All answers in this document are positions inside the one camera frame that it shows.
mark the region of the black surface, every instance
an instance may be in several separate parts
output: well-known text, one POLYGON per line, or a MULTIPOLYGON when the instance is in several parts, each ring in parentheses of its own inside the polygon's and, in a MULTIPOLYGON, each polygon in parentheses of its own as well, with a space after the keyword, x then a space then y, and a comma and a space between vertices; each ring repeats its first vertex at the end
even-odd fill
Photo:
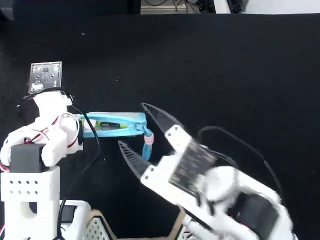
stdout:
MULTIPOLYGON (((193 136, 218 125, 252 144, 279 175, 299 239, 318 239, 319 24, 320 15, 197 14, 1 24, 0 139, 37 115, 32 101, 16 107, 27 94, 30 64, 62 61, 62 85, 88 111, 140 111, 140 102, 151 103, 193 136)), ((170 149, 149 127, 157 162, 170 149)), ((142 137, 123 140, 141 151, 142 137)), ((275 188, 263 163, 238 143, 215 132, 204 140, 275 188)), ((168 234, 177 208, 138 182, 117 139, 101 142, 106 161, 70 197, 100 209, 119 238, 168 234)), ((94 140, 85 139, 84 148, 59 164, 61 197, 94 154, 94 140)))
POLYGON ((89 16, 140 14, 141 0, 14 0, 15 21, 43 21, 89 16))

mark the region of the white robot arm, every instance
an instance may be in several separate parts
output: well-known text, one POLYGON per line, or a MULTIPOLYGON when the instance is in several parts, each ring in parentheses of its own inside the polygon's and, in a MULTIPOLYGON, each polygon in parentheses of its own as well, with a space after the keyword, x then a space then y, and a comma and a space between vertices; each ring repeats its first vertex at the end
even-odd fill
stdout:
POLYGON ((175 154, 157 166, 119 141, 128 166, 150 188, 188 216, 183 224, 201 240, 297 240, 278 194, 201 146, 165 111, 143 103, 175 154))
POLYGON ((1 148, 6 240, 57 239, 57 233, 61 233, 58 216, 65 205, 75 211, 59 238, 81 240, 86 231, 90 205, 84 201, 60 201, 60 168, 56 164, 67 154, 83 149, 82 125, 78 115, 68 112, 73 99, 60 88, 60 81, 61 62, 31 66, 28 98, 37 104, 39 117, 11 132, 1 148), (31 203, 36 204, 36 213, 31 203))

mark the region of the white wire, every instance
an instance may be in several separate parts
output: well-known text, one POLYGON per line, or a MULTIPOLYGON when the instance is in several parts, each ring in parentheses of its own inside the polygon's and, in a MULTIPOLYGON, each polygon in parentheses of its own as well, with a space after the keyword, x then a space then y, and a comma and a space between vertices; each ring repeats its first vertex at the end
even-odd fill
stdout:
POLYGON ((42 137, 45 137, 45 138, 48 140, 48 142, 50 141, 49 137, 48 137, 46 134, 44 134, 42 131, 40 131, 40 130, 36 130, 36 129, 26 129, 26 130, 23 130, 23 131, 21 131, 21 132, 24 132, 24 131, 34 131, 34 132, 37 133, 37 135, 40 134, 42 137))
POLYGON ((68 143, 68 145, 69 145, 69 144, 74 143, 74 142, 77 140, 78 135, 79 135, 80 125, 79 125, 78 118, 77 118, 75 115, 73 115, 72 113, 70 113, 70 112, 64 112, 64 113, 62 113, 62 114, 59 115, 59 119, 60 119, 60 117, 62 117, 63 115, 69 115, 69 116, 71 116, 71 117, 75 120, 75 123, 76 123, 76 135, 74 136, 73 140, 72 140, 70 143, 68 143))

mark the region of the cable on floor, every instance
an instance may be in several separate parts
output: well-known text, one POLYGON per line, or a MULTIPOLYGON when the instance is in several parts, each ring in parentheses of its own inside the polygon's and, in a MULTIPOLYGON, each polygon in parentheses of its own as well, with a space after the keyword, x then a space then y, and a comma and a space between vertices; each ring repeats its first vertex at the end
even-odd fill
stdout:
POLYGON ((158 4, 152 4, 152 3, 148 2, 147 0, 144 0, 144 2, 145 2, 146 4, 148 4, 148 5, 150 5, 150 6, 153 6, 153 7, 160 6, 160 5, 164 4, 164 3, 166 3, 167 1, 168 1, 168 0, 163 0, 162 2, 160 2, 160 3, 158 3, 158 4))

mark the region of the white 3d-printed part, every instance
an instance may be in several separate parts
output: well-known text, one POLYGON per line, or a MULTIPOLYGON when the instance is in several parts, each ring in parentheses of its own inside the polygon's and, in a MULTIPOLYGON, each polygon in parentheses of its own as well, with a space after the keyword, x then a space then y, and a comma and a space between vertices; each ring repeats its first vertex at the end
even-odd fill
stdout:
POLYGON ((111 240, 105 229, 105 225, 99 217, 93 217, 89 226, 86 228, 86 233, 83 240, 111 240))

